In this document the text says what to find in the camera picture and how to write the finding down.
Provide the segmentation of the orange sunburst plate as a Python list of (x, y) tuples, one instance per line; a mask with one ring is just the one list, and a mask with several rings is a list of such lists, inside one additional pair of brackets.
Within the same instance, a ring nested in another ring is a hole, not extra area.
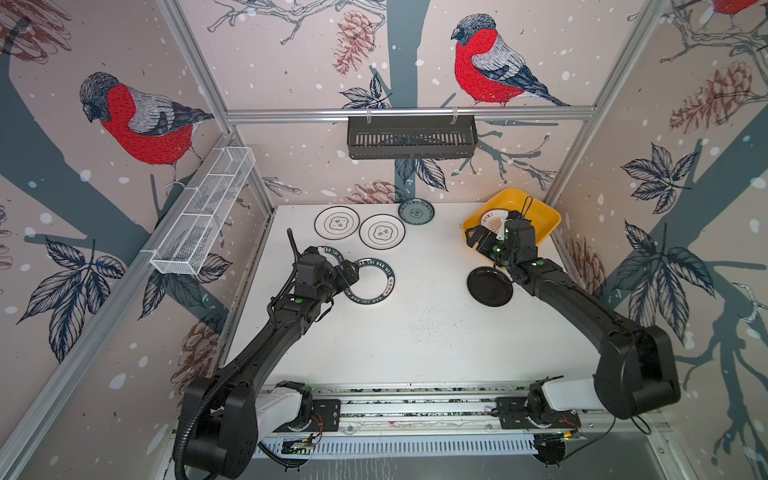
[(505, 209), (490, 209), (481, 215), (480, 225), (497, 235), (503, 235), (509, 213), (510, 211)]

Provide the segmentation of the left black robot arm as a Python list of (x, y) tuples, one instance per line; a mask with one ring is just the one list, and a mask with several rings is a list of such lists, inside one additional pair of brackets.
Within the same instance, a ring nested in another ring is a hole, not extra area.
[(311, 390), (282, 382), (281, 397), (297, 404), (290, 415), (269, 415), (257, 405), (265, 381), (288, 349), (322, 318), (321, 307), (359, 279), (349, 260), (331, 264), (316, 247), (295, 251), (292, 271), (266, 307), (268, 320), (234, 360), (211, 377), (192, 381), (182, 400), (172, 458), (174, 475), (194, 467), (208, 478), (235, 479), (247, 468), (262, 438), (311, 416)]

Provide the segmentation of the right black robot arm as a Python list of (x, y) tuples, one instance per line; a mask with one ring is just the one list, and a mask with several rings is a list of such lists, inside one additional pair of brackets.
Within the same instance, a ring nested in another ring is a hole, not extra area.
[(467, 245), (506, 271), (512, 282), (547, 303), (597, 349), (596, 372), (578, 379), (552, 378), (529, 388), (532, 411), (603, 410), (630, 419), (680, 401), (669, 335), (608, 309), (550, 259), (541, 257), (532, 223), (518, 211), (504, 221), (503, 236), (478, 224), (464, 230)]

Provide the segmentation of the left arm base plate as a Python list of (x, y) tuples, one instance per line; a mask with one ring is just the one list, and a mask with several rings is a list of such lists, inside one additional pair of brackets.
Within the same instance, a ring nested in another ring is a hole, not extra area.
[(280, 425), (274, 433), (319, 433), (320, 431), (337, 432), (340, 425), (341, 401), (339, 399), (319, 399), (312, 404), (312, 414), (307, 424), (291, 427), (288, 423)]

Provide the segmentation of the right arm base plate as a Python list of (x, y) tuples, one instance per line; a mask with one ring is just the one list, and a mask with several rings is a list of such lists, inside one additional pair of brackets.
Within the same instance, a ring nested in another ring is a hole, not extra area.
[(574, 410), (555, 411), (526, 397), (497, 397), (491, 415), (502, 430), (578, 430), (581, 421)]

